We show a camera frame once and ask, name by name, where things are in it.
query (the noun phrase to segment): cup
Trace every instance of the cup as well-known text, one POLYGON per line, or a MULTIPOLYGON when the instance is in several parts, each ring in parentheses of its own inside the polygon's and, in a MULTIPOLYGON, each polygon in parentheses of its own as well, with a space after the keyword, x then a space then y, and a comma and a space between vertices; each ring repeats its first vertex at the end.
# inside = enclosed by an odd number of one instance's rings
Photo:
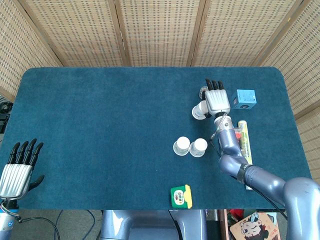
POLYGON ((208 113, 208 107, 207 107, 206 100, 199 102, 199 104, 192 109, 192 116, 197 120, 205 119, 206 113, 208 113))
POLYGON ((200 158, 205 154, 207 147, 207 141, 203 138, 198 138, 193 143, 191 143, 189 151, 190 154, 195 158, 200 158))
POLYGON ((208 87, 207 86, 203 86, 200 88, 200 91, 199 91, 199 98, 202 100, 202 92, 203 91, 209 91, 208 90, 208 87))
POLYGON ((184 156, 189 152, 189 146, 190 140, 185 136, 181 136, 173 144, 173 151, 179 156, 184 156))

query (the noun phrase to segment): robot finger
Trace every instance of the robot finger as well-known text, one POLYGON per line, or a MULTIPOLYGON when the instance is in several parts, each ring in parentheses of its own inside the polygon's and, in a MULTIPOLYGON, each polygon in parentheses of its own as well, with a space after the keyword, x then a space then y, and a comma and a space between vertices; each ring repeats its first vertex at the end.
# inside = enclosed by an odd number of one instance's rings
POLYGON ((16 158, 17 158, 17 151, 18 151, 18 148, 20 146, 20 142, 17 142, 12 150, 11 150, 11 153, 10 153, 10 156, 9 156, 9 159, 8 159, 8 164, 14 164, 15 161, 16 161, 16 158))
POLYGON ((212 87, 211 81, 208 78, 206 78, 205 81, 206 85, 208 86, 208 90, 213 90, 214 88, 212 87))
POLYGON ((28 191, 38 187, 44 180, 45 175, 40 175, 34 182, 30 183, 28 191))
POLYGON ((212 80, 212 85, 213 85, 213 89, 214 90, 218 90, 218 85, 217 85, 217 82, 215 80, 212 80))
POLYGON ((37 160, 38 160, 38 154, 42 148, 42 146, 44 145, 43 142, 40 142, 38 144, 38 146, 36 146, 34 152, 32 153, 32 157, 31 157, 31 160, 29 162, 29 165, 32 165, 33 167, 35 167, 36 163, 37 163, 37 160))
POLYGON ((206 100, 206 91, 202 92, 202 101, 206 100))
POLYGON ((29 142, 28 141, 25 141, 19 151, 18 151, 18 154, 16 155, 16 160, 15 160, 15 163, 16 164, 21 164, 22 163, 22 160, 24 159, 24 155, 25 155, 25 150, 26 150, 26 147, 28 146, 29 142))
POLYGON ((218 84, 219 84, 219 89, 220 89, 220 90, 225 89, 222 81, 218 81, 218 84))
POLYGON ((32 150, 34 149, 34 145, 36 144, 37 139, 33 139, 28 148, 26 149, 22 164, 28 164, 30 159, 31 159, 31 155, 32 155, 32 150))

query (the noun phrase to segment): green snack box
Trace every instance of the green snack box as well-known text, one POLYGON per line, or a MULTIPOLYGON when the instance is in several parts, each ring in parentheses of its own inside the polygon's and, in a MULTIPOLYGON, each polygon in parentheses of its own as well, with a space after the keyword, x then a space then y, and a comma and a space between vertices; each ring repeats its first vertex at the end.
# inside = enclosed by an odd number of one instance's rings
POLYGON ((189 185, 171 188, 171 205, 174 209, 192 208, 191 189, 189 185))

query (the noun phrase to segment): blue box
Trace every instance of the blue box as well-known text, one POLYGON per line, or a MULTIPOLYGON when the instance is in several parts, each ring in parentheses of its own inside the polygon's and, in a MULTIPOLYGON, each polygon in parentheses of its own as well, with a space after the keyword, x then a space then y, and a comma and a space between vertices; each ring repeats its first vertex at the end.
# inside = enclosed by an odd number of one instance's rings
POLYGON ((237 89, 232 95, 233 109, 252 109, 256 103, 255 90, 237 89))

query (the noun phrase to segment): blue tablecloth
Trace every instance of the blue tablecloth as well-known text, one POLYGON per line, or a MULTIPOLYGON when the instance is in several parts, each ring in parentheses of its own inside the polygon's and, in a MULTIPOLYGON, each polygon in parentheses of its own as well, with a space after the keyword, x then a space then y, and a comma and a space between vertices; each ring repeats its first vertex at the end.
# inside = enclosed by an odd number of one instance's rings
POLYGON ((29 69, 23 76, 0 151, 44 142, 33 179, 43 183, 19 201, 33 209, 170 209, 170 188, 189 184, 193 208, 272 208, 223 174, 209 146, 201 158, 177 156, 173 143, 214 132, 196 120, 205 78, 221 80, 229 97, 255 90, 248 123, 253 163, 285 180, 310 177, 282 74, 273 67, 105 67, 29 69))

